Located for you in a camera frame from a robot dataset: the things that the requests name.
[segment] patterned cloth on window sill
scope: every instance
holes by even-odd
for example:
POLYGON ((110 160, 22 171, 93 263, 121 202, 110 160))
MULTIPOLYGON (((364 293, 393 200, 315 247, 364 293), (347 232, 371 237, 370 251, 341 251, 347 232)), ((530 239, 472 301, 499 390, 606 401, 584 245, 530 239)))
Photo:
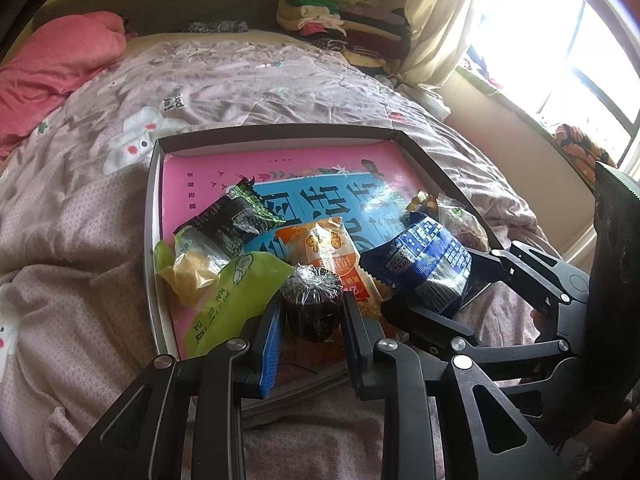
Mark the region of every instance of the patterned cloth on window sill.
POLYGON ((577 126, 560 124, 556 128, 554 139, 592 184, 596 181, 596 162, 602 162, 613 168, 617 167, 609 153, 577 126))

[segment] pink folded cloth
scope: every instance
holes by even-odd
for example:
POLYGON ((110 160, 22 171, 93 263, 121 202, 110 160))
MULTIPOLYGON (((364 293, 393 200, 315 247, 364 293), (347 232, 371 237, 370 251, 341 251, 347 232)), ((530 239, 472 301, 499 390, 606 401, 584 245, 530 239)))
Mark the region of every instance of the pink folded cloth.
POLYGON ((112 12, 62 16, 28 37, 0 68, 0 160, 126 46, 122 18, 112 12))
POLYGON ((340 10, 350 12, 351 14, 358 14, 359 16, 367 16, 368 18, 382 20, 383 22, 387 22, 391 25, 404 25, 404 18, 402 16, 368 5, 348 6, 341 4, 340 10))
POLYGON ((305 23, 305 25, 300 29, 300 36, 309 36, 316 32, 326 32, 326 28, 324 28, 322 23, 309 22, 305 23))

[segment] beige curtain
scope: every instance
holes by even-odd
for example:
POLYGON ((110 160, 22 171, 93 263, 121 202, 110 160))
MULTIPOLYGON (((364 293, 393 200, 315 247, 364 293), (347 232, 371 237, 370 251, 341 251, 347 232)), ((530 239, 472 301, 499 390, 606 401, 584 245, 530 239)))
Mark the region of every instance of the beige curtain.
POLYGON ((400 73, 408 85, 442 86, 468 49, 476 26, 473 0, 407 0, 411 51, 400 73))

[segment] orange snack package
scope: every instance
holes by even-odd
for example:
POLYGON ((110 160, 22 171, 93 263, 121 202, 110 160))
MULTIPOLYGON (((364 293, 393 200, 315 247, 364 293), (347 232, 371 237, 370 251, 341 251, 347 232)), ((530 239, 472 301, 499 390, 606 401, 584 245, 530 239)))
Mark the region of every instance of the orange snack package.
POLYGON ((342 218, 322 218, 278 229, 275 237, 287 247, 287 261, 324 267, 340 276, 342 288, 353 291, 360 313, 380 319, 382 298, 373 279, 358 264, 360 253, 342 218))

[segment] blue snack package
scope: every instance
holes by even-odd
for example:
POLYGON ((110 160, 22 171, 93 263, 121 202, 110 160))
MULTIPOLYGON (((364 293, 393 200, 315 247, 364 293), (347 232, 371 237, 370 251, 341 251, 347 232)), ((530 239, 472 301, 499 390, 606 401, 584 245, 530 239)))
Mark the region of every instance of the blue snack package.
POLYGON ((465 291, 471 256, 453 235, 425 216, 397 237, 360 255, 360 266, 385 285, 414 290, 442 313, 465 291))

